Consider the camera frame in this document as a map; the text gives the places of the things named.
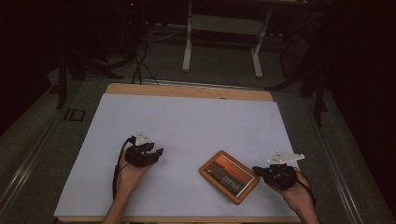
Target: human hand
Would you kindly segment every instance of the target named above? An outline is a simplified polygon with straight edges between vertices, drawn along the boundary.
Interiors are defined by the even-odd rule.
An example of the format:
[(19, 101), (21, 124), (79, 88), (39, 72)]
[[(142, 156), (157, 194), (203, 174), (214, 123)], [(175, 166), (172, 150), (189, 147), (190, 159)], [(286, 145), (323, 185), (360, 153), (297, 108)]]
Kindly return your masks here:
[(126, 150), (122, 152), (120, 160), (120, 170), (117, 182), (117, 193), (128, 193), (131, 194), (139, 185), (143, 175), (151, 167), (134, 167), (128, 161), (125, 160)]
[(151, 167), (151, 165), (145, 167), (132, 166), (125, 160), (125, 153), (126, 151), (124, 150), (120, 157), (117, 194), (103, 219), (104, 224), (121, 223), (132, 193), (139, 185), (143, 175)]
[[(310, 188), (308, 180), (299, 173), (299, 169), (294, 167), (294, 170), (297, 171), (298, 179)], [(283, 200), (285, 200), (290, 209), (297, 214), (302, 223), (319, 223), (312, 197), (303, 186), (296, 183), (293, 187), (285, 190), (276, 189), (270, 185), (268, 186), (283, 197)]]

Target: dark background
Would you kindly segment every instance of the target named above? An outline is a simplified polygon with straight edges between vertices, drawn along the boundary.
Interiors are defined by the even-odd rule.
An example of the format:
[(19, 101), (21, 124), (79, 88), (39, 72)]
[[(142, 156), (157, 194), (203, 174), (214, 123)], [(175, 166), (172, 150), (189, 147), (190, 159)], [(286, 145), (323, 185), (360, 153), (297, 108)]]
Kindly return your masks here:
[[(186, 8), (186, 2), (146, 1), (147, 21), (184, 24), (187, 10), (174, 8)], [(119, 45), (118, 30), (106, 46), (93, 38), (100, 28), (94, 26), (97, 19), (89, 13), (92, 5), (88, 3), (58, 0), (1, 3), (0, 134), (50, 88), (47, 73), (58, 67), (60, 36), (70, 36), (75, 46), (92, 57), (100, 57), (104, 49)], [(117, 23), (118, 12), (113, 15)], [(334, 1), (334, 14), (318, 35), (318, 50), (325, 56), (329, 71), (326, 86), (396, 215), (396, 181), (392, 178), (396, 172), (394, 15), (394, 1)], [(272, 24), (271, 29), (284, 32), (285, 25)], [(309, 60), (316, 62), (315, 57)]]

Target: table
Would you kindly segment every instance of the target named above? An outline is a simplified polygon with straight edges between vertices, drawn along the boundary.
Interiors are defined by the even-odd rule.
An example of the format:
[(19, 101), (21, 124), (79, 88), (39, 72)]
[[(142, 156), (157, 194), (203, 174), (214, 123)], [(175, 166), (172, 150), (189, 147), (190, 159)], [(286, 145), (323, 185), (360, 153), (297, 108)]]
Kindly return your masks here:
[(192, 11), (192, 0), (190, 0), (189, 9), (188, 9), (188, 19), (187, 19), (187, 42), (184, 52), (182, 70), (184, 72), (190, 71), (191, 52), (192, 52), (191, 32), (193, 29), (234, 33), (234, 34), (242, 34), (242, 35), (256, 35), (258, 37), (258, 40), (255, 47), (251, 49), (250, 53), (251, 53), (251, 59), (253, 61), (255, 76), (257, 78), (261, 78), (262, 67), (260, 65), (259, 52), (260, 52), (260, 48), (262, 47), (262, 41), (265, 37), (268, 24), (273, 14), (274, 7), (276, 5), (278, 6), (292, 5), (298, 7), (306, 7), (307, 9), (323, 10), (328, 5), (326, 4), (325, 6), (321, 6), (321, 4), (319, 5), (313, 4), (310, 3), (310, 1), (306, 1), (306, 0), (302, 0), (302, 1), (252, 0), (252, 2), (259, 2), (266, 4), (268, 6), (268, 9), (265, 12), (263, 12), (265, 13), (265, 18), (263, 21), (194, 14)]
[[(269, 154), (272, 155), (273, 150), (267, 151), (257, 148), (257, 144), (262, 145), (262, 139), (268, 141), (269, 148), (274, 150), (283, 148), (285, 151), (292, 151), (283, 123), (282, 125), (271, 126), (271, 130), (268, 130), (269, 126), (265, 128), (266, 134), (262, 138), (256, 136), (256, 134), (262, 134), (262, 130), (260, 130), (262, 123), (270, 125), (274, 120), (282, 122), (276, 103), (273, 102), (269, 92), (128, 84), (109, 85), (101, 104), (99, 104), (55, 211), (55, 216), (61, 221), (101, 221), (106, 214), (112, 200), (111, 178), (114, 163), (117, 161), (120, 145), (125, 140), (124, 138), (129, 137), (128, 135), (122, 136), (120, 133), (134, 134), (130, 133), (131, 130), (128, 131), (130, 124), (136, 124), (145, 119), (139, 114), (139, 106), (130, 104), (130, 101), (135, 103), (136, 100), (140, 102), (139, 105), (147, 103), (144, 105), (146, 109), (143, 109), (143, 112), (150, 119), (145, 120), (145, 122), (151, 120), (153, 125), (148, 128), (150, 125), (146, 123), (147, 127), (145, 128), (153, 134), (152, 137), (156, 147), (164, 147), (164, 153), (160, 161), (147, 173), (139, 189), (135, 192), (130, 206), (127, 208), (126, 221), (299, 221), (299, 218), (286, 206), (281, 197), (264, 186), (263, 183), (260, 183), (240, 205), (234, 205), (198, 174), (200, 165), (203, 165), (221, 147), (225, 147), (223, 149), (247, 166), (265, 165), (264, 158), (269, 158)], [(151, 107), (154, 106), (152, 102), (158, 104), (161, 102), (160, 107), (163, 108), (164, 114), (166, 114), (167, 109), (172, 109), (171, 111), (177, 115), (177, 119), (159, 120), (160, 115), (156, 117), (158, 113), (154, 107)], [(178, 110), (174, 108), (175, 102), (178, 104)], [(181, 113), (177, 112), (183, 104), (188, 106), (183, 108)], [(210, 110), (197, 110), (199, 107), (204, 108), (206, 104), (210, 105), (210, 107), (206, 107), (211, 108)], [(265, 105), (268, 110), (257, 111), (254, 107), (257, 105), (259, 108), (263, 108), (262, 106)], [(107, 113), (106, 108), (112, 109), (111, 112), (114, 113)], [(245, 116), (237, 117), (240, 113), (233, 113), (236, 108), (240, 108), (241, 111), (237, 112), (244, 112), (243, 115)], [(219, 120), (219, 117), (210, 117), (212, 110), (217, 111), (217, 109), (224, 112), (221, 117), (225, 120)], [(125, 119), (124, 116), (128, 117), (128, 114), (125, 115), (121, 111), (130, 111), (130, 120)], [(264, 113), (262, 121), (249, 121), (250, 115), (255, 114), (254, 111)], [(231, 114), (237, 120), (229, 122), (227, 114)], [(203, 116), (207, 123), (190, 120), (189, 116), (194, 116), (196, 120), (200, 120), (199, 117)], [(189, 119), (190, 123), (185, 122), (183, 117)], [(216, 122), (221, 123), (221, 125), (211, 125)], [(257, 122), (259, 122), (259, 129), (254, 127), (254, 123)], [(205, 125), (211, 125), (212, 128), (211, 130), (204, 129), (205, 132), (199, 130), (199, 132), (196, 132), (191, 129), (183, 129), (177, 132), (180, 125), (183, 127), (192, 126), (195, 129), (202, 129)], [(233, 125), (238, 125), (241, 130), (232, 129)], [(246, 132), (246, 126), (251, 127), (252, 130)], [(191, 136), (189, 132), (200, 135)], [(220, 134), (214, 139), (209, 139), (210, 136), (213, 136), (213, 132), (220, 132)], [(236, 138), (226, 139), (223, 137), (229, 133), (235, 133)], [(281, 136), (279, 139), (281, 141), (274, 141), (277, 136)], [(242, 140), (252, 137), (258, 142), (244, 142), (238, 140), (237, 137), (242, 137)], [(248, 147), (250, 144), (255, 148), (250, 150), (250, 147)], [(213, 149), (207, 149), (208, 146), (213, 146)], [(249, 151), (242, 151), (241, 147), (247, 147)]]

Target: white tabletop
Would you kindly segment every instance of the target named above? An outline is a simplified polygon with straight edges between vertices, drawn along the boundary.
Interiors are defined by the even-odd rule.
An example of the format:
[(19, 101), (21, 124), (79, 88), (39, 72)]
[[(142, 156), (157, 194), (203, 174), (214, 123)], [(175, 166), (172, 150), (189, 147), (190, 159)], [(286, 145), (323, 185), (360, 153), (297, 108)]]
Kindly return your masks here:
[(125, 216), (131, 220), (298, 220), (263, 181), (235, 205), (198, 172), (220, 150), (247, 167), (267, 166), (266, 160), (277, 150), (292, 152), (276, 103), (122, 94), (103, 95), (64, 186), (56, 217), (100, 220), (106, 214), (120, 148), (137, 131), (153, 138), (154, 149), (163, 147), (164, 151), (129, 203)]

